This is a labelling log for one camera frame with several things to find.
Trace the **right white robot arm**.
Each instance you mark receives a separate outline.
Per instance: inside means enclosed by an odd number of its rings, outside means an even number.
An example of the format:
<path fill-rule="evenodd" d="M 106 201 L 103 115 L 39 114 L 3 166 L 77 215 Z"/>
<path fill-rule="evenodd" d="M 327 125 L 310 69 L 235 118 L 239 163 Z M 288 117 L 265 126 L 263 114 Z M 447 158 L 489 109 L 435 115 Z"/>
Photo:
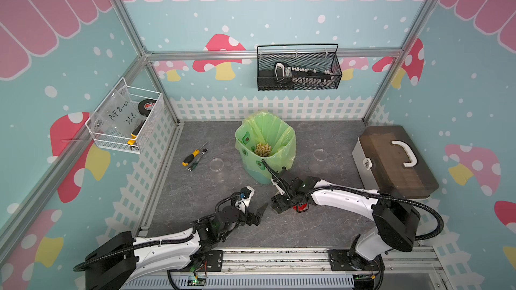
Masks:
<path fill-rule="evenodd" d="M 375 226 L 356 236 L 345 255 L 348 265 L 355 270 L 364 271 L 373 266 L 383 269 L 383 253 L 411 252 L 417 241 L 432 239 L 444 229 L 443 218 L 435 209 L 403 197 L 395 188 L 356 189 L 312 176 L 301 180 L 286 168 L 277 172 L 266 161 L 262 164 L 278 189 L 271 199 L 275 212 L 294 209 L 303 213 L 311 206 L 326 206 L 373 221 Z"/>

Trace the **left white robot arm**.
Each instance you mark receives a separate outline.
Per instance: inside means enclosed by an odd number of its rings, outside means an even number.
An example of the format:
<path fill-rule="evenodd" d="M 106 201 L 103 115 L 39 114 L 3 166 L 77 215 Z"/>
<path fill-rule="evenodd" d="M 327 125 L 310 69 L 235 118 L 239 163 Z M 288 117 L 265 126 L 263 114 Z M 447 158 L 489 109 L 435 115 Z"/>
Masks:
<path fill-rule="evenodd" d="M 121 232 L 88 254 L 73 271 L 84 273 L 86 289 L 120 289 L 126 283 L 161 271 L 208 265 L 208 253 L 239 227 L 258 226 L 268 207 L 249 209 L 255 190 L 244 187 L 219 201 L 214 213 L 191 222 L 188 229 L 155 237 L 133 237 Z"/>

